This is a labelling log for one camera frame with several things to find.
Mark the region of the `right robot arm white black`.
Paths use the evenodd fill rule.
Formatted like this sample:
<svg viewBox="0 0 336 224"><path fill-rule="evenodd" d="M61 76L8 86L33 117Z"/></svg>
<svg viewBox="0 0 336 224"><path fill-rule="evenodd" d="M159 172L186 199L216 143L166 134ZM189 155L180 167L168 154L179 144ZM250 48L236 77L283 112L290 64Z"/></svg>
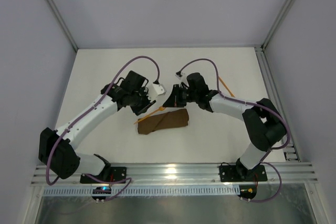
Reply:
<svg viewBox="0 0 336 224"><path fill-rule="evenodd" d="M241 120L247 130L250 144L234 165L221 164L219 168L222 182L252 182L261 176L266 181L265 169L261 162L274 149L289 129L273 103L266 98L257 102L242 101L226 97L217 90L209 89L198 72L188 76L176 73L180 80L175 84L165 108L183 108L188 103L196 103L202 110L222 113Z"/></svg>

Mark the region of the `orange plastic fork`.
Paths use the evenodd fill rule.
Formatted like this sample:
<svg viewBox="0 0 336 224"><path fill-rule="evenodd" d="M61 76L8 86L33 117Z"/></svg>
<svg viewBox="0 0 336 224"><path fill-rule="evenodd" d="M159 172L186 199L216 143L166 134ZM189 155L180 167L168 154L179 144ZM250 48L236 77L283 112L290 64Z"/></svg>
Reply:
<svg viewBox="0 0 336 224"><path fill-rule="evenodd" d="M161 107L159 107L158 109L154 110L153 112L147 114L147 115L144 116L143 118L138 119L134 124L138 124L138 123L140 123L141 121L144 121L145 119L147 119L148 117L153 116L154 114L156 114L156 113L158 113L158 112L160 112L160 111L164 111L164 110L165 110L165 107L161 106Z"/></svg>

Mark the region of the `brown cloth napkin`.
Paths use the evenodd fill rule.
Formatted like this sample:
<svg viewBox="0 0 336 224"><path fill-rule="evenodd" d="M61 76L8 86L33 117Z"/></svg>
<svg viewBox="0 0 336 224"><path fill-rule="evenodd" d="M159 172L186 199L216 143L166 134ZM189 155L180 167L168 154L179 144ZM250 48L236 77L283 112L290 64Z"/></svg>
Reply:
<svg viewBox="0 0 336 224"><path fill-rule="evenodd" d="M141 118L137 123L137 130L141 135L148 135L159 130L186 127L188 122L189 114L187 109L180 109Z"/></svg>

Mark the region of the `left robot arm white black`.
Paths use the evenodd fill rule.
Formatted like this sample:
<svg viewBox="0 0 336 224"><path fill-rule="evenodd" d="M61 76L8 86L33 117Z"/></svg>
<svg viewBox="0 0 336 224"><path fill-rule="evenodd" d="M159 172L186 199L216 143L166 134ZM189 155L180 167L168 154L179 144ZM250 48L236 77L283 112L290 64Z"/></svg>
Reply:
<svg viewBox="0 0 336 224"><path fill-rule="evenodd" d="M125 78L106 85L75 119L55 130L45 128L40 134L38 159L59 179L81 173L83 184L112 182L113 168L105 158L98 154L80 154L76 149L100 123L122 108L130 107L135 115L140 115L164 93L158 81L149 84L147 78L130 71Z"/></svg>

